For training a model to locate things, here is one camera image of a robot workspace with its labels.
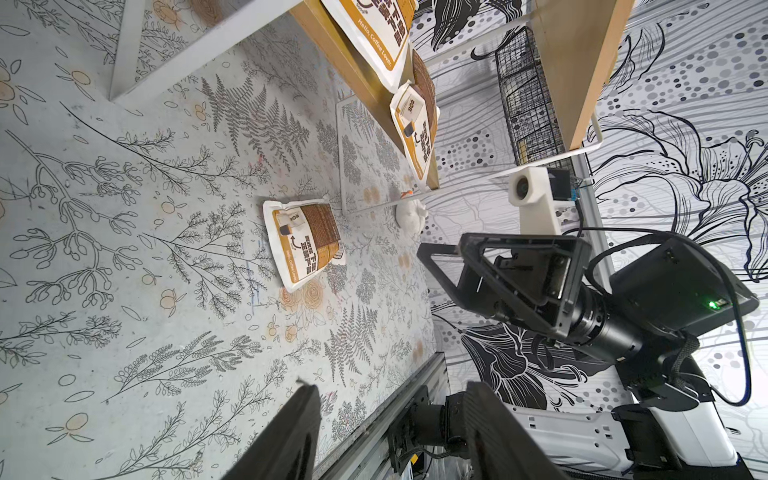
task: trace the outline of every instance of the wire mesh basket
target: wire mesh basket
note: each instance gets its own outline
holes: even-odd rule
[[[515,163],[523,165],[563,153],[565,146],[530,28],[517,30],[496,51],[496,69]],[[578,185],[570,158],[548,167],[568,169],[571,184]]]

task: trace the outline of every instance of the lily illustration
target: lily illustration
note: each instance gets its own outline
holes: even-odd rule
[[[747,276],[768,278],[768,146],[757,130],[704,147],[693,124],[663,111],[625,110],[601,126],[630,132],[622,142],[633,150],[592,166],[598,201],[624,185],[662,185],[674,200],[671,231],[701,245],[746,237]]]
[[[570,346],[552,347],[554,365],[544,371],[536,362],[535,333],[506,323],[464,329],[462,345],[472,358],[480,380],[503,402],[532,409],[558,409],[580,402],[578,389],[589,376],[610,365],[576,356]]]

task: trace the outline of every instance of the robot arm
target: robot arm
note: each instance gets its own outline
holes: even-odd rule
[[[565,343],[615,364],[624,387],[639,402],[633,407],[642,409],[650,430],[660,432],[654,441],[666,451],[648,451],[642,445],[648,439],[636,435],[640,417],[635,411],[625,412],[634,420],[613,415],[630,445],[623,458],[621,452],[617,458],[597,452],[597,447],[584,449],[601,444],[588,442],[588,437],[603,432],[584,429],[585,420],[570,414],[528,413],[554,416],[559,418],[554,425],[573,426],[558,437],[537,424],[528,429],[532,438],[548,455],[583,458],[589,453],[588,460],[619,470],[628,462],[636,470],[656,472],[743,467],[717,415],[712,389],[690,354],[698,348],[696,337],[755,310],[756,296],[690,240],[662,232],[633,242],[659,246],[611,276],[613,293],[608,293],[590,275],[590,267],[604,254],[591,260],[588,243],[559,235],[547,169],[521,170],[510,178],[509,191],[510,202],[520,207],[522,235],[466,233],[458,246],[422,244],[419,259],[464,310],[533,330],[551,345]],[[465,263],[456,285],[432,259],[446,254]],[[594,287],[582,283],[585,275]],[[586,436],[577,434],[582,429]]]

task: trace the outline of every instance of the black and white floral wall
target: black and white floral wall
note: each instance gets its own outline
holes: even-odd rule
[[[636,12],[651,3],[636,2]],[[607,226],[685,233],[761,299],[768,299],[763,287],[768,278],[768,11],[758,0],[676,4],[679,8],[672,13],[645,15],[625,32],[614,73],[598,102],[606,141],[589,156],[589,164],[602,220]],[[482,2],[470,8],[466,22],[455,21],[461,28],[438,41],[430,35],[441,31],[435,15],[443,10],[433,5],[414,24],[425,58],[435,54],[435,47],[439,52],[441,45],[450,45],[449,37],[467,38],[476,35],[470,28],[500,25],[506,19],[503,8]],[[433,75],[443,112],[435,151],[447,178],[500,170],[514,158],[493,55],[487,56],[500,40],[457,52]],[[519,230],[505,184],[436,195],[428,205],[423,241],[455,243],[467,231]],[[572,212],[563,214],[565,223],[573,218]],[[608,234],[610,244],[628,238]],[[616,269],[642,253],[615,254]],[[436,285],[430,287],[435,336],[438,348],[446,351],[454,390],[463,389],[469,379],[482,379],[506,402],[573,412],[612,409],[629,400],[613,369],[581,364],[563,349],[556,352],[555,374],[543,372],[531,351],[530,333],[467,314]],[[740,409],[718,403],[755,478],[768,478],[768,444],[763,440],[768,431],[768,337],[762,334],[768,328],[766,312],[763,306],[746,319],[752,402]],[[734,326],[701,340],[695,356],[707,378],[729,397],[740,398],[743,353]]]

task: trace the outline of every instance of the shelf leg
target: shelf leg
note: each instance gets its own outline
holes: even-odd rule
[[[168,89],[186,77],[193,71],[213,60],[218,55],[232,48],[238,42],[245,39],[255,31],[270,23],[275,18],[288,12],[291,8],[301,3],[301,0],[251,0],[245,6],[225,18],[219,25],[208,30],[205,35],[198,38],[191,45],[180,51],[173,57],[165,61],[159,68],[153,70],[146,77],[142,78],[136,84],[132,84],[125,91],[112,92],[111,100],[126,108],[135,108],[138,105],[157,97],[162,91]],[[121,37],[123,31],[129,32],[129,35],[136,35],[136,18],[124,18],[123,22],[130,22],[128,25],[121,26]],[[137,34],[141,36],[141,18],[138,19],[139,27]],[[132,36],[128,41],[135,41]],[[118,51],[122,45],[122,39],[118,44]],[[134,48],[133,45],[127,45],[124,49],[126,55]],[[123,68],[124,63],[130,63],[123,60],[119,65]]]

